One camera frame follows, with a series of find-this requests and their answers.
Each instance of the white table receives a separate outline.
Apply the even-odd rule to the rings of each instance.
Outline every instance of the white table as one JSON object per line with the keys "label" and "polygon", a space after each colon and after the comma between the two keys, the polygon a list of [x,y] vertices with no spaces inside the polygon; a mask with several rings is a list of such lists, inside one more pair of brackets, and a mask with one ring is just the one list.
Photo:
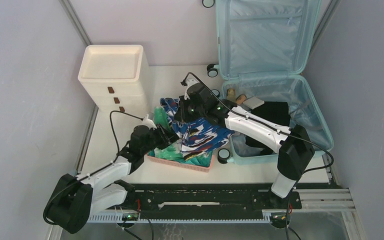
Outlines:
{"label": "white table", "polygon": [[[152,99],[154,107],[159,106],[161,97],[177,98],[185,93],[180,81],[188,72],[196,74],[210,89],[221,89],[223,79],[219,76],[207,76],[205,65],[194,66],[154,66],[150,68],[155,80],[155,92]],[[130,139],[133,128],[140,120],[124,114],[113,113],[113,123],[122,148]],[[117,152],[111,131],[109,114],[98,111],[84,159],[82,173],[92,172],[114,159]],[[323,166],[321,157],[313,159],[308,168]],[[151,162],[147,157],[142,166],[123,180],[131,184],[245,184],[272,183],[278,174],[277,163],[252,165],[220,164],[215,161],[211,170],[198,172],[175,166]],[[300,183],[328,183],[326,170],[315,170],[304,174]]]}

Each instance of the green cloth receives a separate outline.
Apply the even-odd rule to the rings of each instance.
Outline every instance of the green cloth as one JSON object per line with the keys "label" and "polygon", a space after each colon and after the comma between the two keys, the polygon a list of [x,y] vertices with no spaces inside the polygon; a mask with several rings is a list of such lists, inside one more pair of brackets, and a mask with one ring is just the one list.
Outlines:
{"label": "green cloth", "polygon": [[[167,113],[164,111],[164,108],[158,106],[154,109],[154,123],[160,124],[164,129],[173,131],[169,126],[169,122],[167,121]],[[189,164],[195,166],[201,166],[208,168],[211,163],[211,157],[213,151],[205,154],[201,154],[197,157],[190,158],[185,161],[183,159],[182,153],[180,152],[181,140],[179,139],[175,143],[164,149],[155,148],[153,151],[149,153],[151,157],[156,157],[158,159],[165,159],[170,161],[175,161],[181,164]]]}

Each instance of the light blue suitcase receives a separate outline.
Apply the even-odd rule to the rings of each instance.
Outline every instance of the light blue suitcase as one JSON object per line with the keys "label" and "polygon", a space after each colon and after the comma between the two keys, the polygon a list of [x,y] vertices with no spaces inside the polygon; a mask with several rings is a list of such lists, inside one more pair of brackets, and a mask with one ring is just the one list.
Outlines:
{"label": "light blue suitcase", "polygon": [[[306,128],[311,141],[331,150],[331,132],[316,103],[304,70],[316,28],[321,0],[216,0],[218,71],[226,81],[222,96],[234,88],[267,102],[287,102],[290,127]],[[230,138],[229,162],[257,164],[276,162],[277,154],[256,156],[259,148],[245,144],[245,136]],[[315,149],[314,158],[324,152]]]}

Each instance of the folded clothes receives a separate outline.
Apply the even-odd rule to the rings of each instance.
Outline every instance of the folded clothes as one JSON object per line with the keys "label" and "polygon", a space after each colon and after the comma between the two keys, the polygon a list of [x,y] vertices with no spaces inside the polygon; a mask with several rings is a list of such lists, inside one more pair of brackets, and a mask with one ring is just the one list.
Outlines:
{"label": "folded clothes", "polygon": [[[266,101],[263,105],[251,110],[251,113],[270,121],[274,124],[289,126],[291,116],[289,115],[289,106],[287,102]],[[257,156],[265,156],[273,154],[273,150],[265,144],[246,136],[245,144],[252,148],[259,148],[261,152]]]}
{"label": "folded clothes", "polygon": [[186,161],[224,146],[234,133],[227,128],[211,125],[203,117],[188,123],[176,121],[174,117],[179,99],[161,98],[159,102],[167,113],[168,124],[181,139],[180,152]]}
{"label": "folded clothes", "polygon": [[[157,106],[154,109],[153,121],[155,124],[161,125],[164,129],[173,131],[169,126],[169,122],[167,121],[167,113],[161,106]],[[204,168],[208,168],[210,166],[211,157],[213,155],[212,151],[206,152],[205,154],[201,154],[197,157],[189,158],[186,161],[180,151],[181,146],[182,141],[179,139],[164,149],[155,148],[149,153],[149,155],[158,159],[170,160],[181,164],[195,165]]]}

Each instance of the pink basket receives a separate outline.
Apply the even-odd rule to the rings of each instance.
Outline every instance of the pink basket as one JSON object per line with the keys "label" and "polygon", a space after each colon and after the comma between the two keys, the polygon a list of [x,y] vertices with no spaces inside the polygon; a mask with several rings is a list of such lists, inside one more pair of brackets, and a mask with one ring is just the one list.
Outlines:
{"label": "pink basket", "polygon": [[148,155],[148,158],[149,158],[149,160],[151,160],[151,162],[154,162],[154,163],[160,163],[160,164],[175,166],[175,167],[179,167],[179,168],[190,169],[190,170],[208,173],[210,171],[211,167],[213,166],[214,161],[216,160],[216,155],[213,154],[211,156],[211,162],[209,163],[209,167],[184,164],[184,163],[179,163],[176,161],[170,161],[170,160],[165,160],[165,159],[161,159],[161,158],[156,158],[156,157],[149,156],[149,155]]}

